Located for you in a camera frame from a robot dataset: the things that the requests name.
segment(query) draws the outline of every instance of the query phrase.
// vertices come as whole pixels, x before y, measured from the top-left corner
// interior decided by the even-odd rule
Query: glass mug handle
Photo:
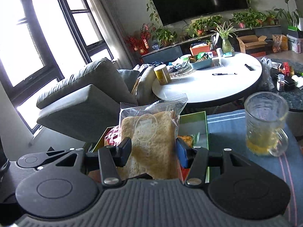
[[[277,145],[273,148],[269,148],[268,151],[272,156],[281,156],[288,148],[288,137],[283,129],[276,130],[279,141]]]

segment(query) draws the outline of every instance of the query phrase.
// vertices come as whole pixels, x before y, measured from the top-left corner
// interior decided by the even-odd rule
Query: blue basket
[[[208,60],[201,60],[201,61],[197,61],[194,63],[190,63],[190,66],[192,67],[192,69],[202,69],[205,67],[209,67],[212,65],[212,58],[208,59]]]

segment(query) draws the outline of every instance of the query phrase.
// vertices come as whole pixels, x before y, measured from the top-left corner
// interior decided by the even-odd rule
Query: plastic bag
[[[281,52],[282,39],[283,39],[283,35],[281,35],[281,36],[275,36],[273,38],[274,44],[272,46],[272,51],[274,53]]]
[[[266,57],[261,59],[262,65],[262,79],[259,84],[259,91],[266,91],[274,88],[272,78],[270,76],[270,69],[272,68],[272,60]]]
[[[122,180],[143,173],[154,179],[177,178],[175,142],[179,116],[187,103],[182,94],[170,100],[121,110],[119,138],[130,137],[132,151],[123,168],[117,168]]]

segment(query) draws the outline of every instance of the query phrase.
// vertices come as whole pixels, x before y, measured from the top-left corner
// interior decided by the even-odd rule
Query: yellow can
[[[169,76],[169,71],[167,70],[165,64],[156,66],[154,68],[154,71],[156,73],[156,76],[157,76],[157,79],[159,80],[160,85],[166,85],[172,81]]]

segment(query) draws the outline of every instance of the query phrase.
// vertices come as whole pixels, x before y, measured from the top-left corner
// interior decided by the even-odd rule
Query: tablecloth
[[[288,184],[291,200],[284,216],[293,226],[303,227],[303,155],[289,128],[286,126],[284,129],[289,139],[289,146],[282,156],[257,156],[246,147],[244,110],[209,115],[207,122],[210,151],[220,152],[224,148],[231,148]],[[216,169],[211,170],[210,179],[217,173]]]

